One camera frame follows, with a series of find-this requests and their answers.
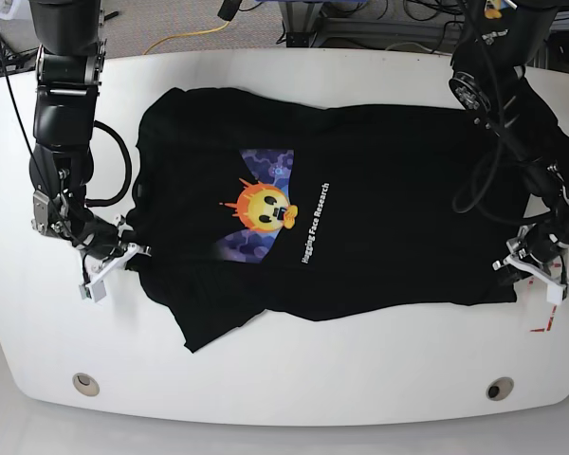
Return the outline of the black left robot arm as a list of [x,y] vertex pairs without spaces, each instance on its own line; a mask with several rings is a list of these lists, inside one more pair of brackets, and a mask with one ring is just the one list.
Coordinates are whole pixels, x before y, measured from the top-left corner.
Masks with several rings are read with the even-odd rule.
[[497,137],[494,155],[473,172],[470,202],[495,220],[487,191],[505,160],[513,158],[528,191],[546,213],[516,222],[519,234],[494,267],[506,282],[552,279],[549,266],[569,249],[569,136],[531,87],[526,66],[569,1],[461,1],[463,31],[451,57],[455,98]]

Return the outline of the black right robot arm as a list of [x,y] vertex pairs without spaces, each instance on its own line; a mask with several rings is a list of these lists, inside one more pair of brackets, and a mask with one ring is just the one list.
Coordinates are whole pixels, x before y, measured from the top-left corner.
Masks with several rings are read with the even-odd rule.
[[[32,23],[40,47],[36,58],[34,149],[29,161],[33,185],[33,228],[43,236],[69,242],[105,271],[135,271],[148,257],[130,233],[100,218],[95,208],[120,202],[133,180],[132,159],[125,142],[96,120],[105,41],[99,1],[33,1]],[[86,186],[94,173],[90,142],[95,130],[113,138],[124,162],[116,195],[92,199]]]

